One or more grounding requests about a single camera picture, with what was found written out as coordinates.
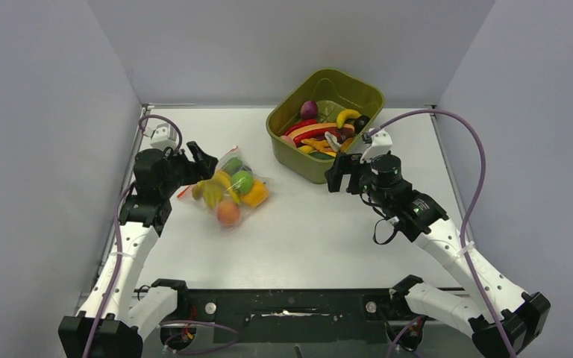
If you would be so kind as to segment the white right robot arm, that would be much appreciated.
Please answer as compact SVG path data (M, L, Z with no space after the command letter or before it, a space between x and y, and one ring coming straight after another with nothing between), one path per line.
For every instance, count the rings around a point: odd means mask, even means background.
M403 179L398 157L382 154L366 162L359 154L338 154L325 172L329 192L339 191L344 175L350 177L348 193L359 195L395 233L430 254L468 295L453 295L409 275L391 289L394 315L441 321L470 337L484 357L519 354L541 333L549 300L511 282L462 238L446 211Z

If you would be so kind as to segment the yellow bell pepper toy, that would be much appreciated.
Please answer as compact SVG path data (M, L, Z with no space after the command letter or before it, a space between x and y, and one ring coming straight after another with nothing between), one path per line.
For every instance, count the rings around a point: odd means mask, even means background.
M248 205L249 207L256 208L261 205L269 197L269 190L266 185L255 179L254 183L249 192L242 194L240 200L242 203Z

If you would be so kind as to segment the green lime toy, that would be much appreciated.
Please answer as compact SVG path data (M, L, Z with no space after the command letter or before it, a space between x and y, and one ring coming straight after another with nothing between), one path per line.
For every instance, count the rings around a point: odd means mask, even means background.
M231 186L240 195L248 194L254 185L254 176L246 170L239 170L231 176Z

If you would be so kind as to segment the clear zip top bag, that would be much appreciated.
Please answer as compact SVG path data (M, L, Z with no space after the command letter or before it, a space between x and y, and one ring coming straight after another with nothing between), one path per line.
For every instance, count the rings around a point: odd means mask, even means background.
M216 164L210 178L184 186L176 198L210 213L224 229L238 226L271 197L269 180L251 168L235 145Z

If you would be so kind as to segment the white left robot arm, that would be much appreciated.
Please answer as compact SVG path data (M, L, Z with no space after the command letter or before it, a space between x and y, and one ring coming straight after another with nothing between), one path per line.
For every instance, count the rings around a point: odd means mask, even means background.
M152 248L172 212L171 198L182 186L211 178L217 158L196 142L181 148L138 152L133 181L120 195L113 218L115 242L91 293L74 316L63 317L58 335L67 357L141 357L145 339L168 314L182 307L183 281L150 285L133 304L134 290Z

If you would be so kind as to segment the pink peach toy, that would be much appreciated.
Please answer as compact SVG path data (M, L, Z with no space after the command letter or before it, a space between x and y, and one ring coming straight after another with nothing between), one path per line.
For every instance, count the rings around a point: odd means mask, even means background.
M216 218L221 225L235 226L241 218L239 206L232 200L224 200L216 205Z

